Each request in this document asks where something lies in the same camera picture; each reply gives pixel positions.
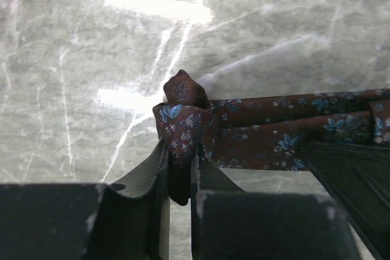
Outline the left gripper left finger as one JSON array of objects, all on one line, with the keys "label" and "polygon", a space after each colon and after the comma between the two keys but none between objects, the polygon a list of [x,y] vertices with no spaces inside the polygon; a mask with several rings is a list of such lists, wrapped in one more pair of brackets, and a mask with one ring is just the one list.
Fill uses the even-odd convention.
[{"label": "left gripper left finger", "polygon": [[2,259],[168,259],[168,149],[112,184],[1,185]]}]

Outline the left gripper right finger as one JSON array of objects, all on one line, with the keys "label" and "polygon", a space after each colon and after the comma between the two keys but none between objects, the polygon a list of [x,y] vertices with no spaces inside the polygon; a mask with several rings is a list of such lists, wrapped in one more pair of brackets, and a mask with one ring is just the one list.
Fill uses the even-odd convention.
[{"label": "left gripper right finger", "polygon": [[194,259],[359,259],[330,197],[246,192],[198,147],[191,162]]}]

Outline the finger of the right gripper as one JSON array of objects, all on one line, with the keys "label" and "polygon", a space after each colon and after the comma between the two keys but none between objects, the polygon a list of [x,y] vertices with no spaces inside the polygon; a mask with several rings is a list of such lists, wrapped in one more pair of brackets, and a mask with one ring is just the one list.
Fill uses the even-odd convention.
[{"label": "finger of the right gripper", "polygon": [[389,147],[306,142],[299,158],[348,212],[375,259],[389,259]]}]

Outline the brown blue floral tie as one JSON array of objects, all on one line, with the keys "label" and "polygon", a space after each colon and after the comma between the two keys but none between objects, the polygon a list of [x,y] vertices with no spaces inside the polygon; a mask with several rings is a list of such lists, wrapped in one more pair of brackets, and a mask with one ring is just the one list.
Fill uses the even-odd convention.
[{"label": "brown blue floral tie", "polygon": [[153,113],[169,149],[169,195],[186,205],[197,149],[218,166],[305,170],[298,157],[309,140],[389,144],[389,90],[210,100],[186,71],[163,87]]}]

